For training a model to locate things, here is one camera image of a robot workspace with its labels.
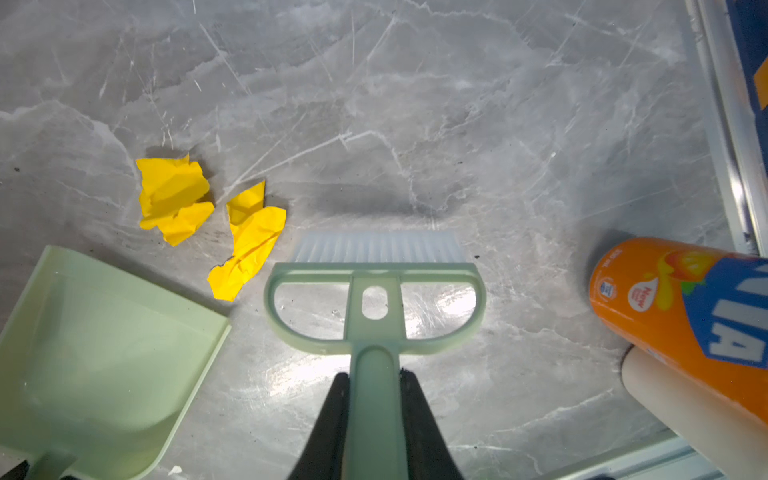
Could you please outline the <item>green hand brush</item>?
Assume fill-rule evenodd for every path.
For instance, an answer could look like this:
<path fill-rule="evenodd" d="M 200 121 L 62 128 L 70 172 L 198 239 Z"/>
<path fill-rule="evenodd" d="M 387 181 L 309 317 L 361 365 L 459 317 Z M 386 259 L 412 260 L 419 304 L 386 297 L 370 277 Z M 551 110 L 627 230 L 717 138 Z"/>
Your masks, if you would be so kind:
<path fill-rule="evenodd" d="M 464 283 L 474 309 L 456 330 L 412 339 L 406 332 L 406 284 Z M 301 334 L 278 314 L 275 294 L 292 284 L 342 284 L 348 288 L 339 339 Z M 340 479 L 409 479 L 400 391 L 400 359 L 432 355 L 470 339 L 484 318 L 487 293 L 477 267 L 456 236 L 446 231 L 310 232 L 287 263 L 274 266 L 264 288 L 264 308 L 276 335 L 316 355 L 346 355 L 350 368 L 348 424 Z"/>

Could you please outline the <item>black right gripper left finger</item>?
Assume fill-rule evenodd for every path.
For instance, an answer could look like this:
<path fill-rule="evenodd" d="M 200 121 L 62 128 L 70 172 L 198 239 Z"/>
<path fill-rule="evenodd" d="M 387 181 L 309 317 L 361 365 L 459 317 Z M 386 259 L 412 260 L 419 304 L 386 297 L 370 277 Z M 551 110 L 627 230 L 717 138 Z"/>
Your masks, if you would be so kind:
<path fill-rule="evenodd" d="M 290 480 L 339 480 L 348 424 L 350 378 L 338 373 L 331 384 L 309 439 Z"/>

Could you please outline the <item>small yellow paper scrap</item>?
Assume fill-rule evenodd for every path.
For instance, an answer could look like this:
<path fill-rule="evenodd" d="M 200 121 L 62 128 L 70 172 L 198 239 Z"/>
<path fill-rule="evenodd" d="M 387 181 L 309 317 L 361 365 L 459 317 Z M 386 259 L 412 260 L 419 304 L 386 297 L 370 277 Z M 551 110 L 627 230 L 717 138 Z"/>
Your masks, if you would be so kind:
<path fill-rule="evenodd" d="M 286 226 L 287 211 L 266 206 L 265 199 L 266 182 L 261 181 L 226 205 L 233 253 L 208 275 L 217 300 L 235 301 L 242 288 L 262 269 Z"/>

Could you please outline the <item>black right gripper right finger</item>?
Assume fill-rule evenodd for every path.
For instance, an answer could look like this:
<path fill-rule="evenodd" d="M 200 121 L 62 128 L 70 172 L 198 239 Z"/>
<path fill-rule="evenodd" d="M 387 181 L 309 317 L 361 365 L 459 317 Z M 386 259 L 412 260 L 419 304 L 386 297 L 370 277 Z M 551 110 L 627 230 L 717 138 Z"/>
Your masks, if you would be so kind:
<path fill-rule="evenodd" d="M 463 480 L 417 376 L 400 370 L 400 391 L 410 480 Z"/>

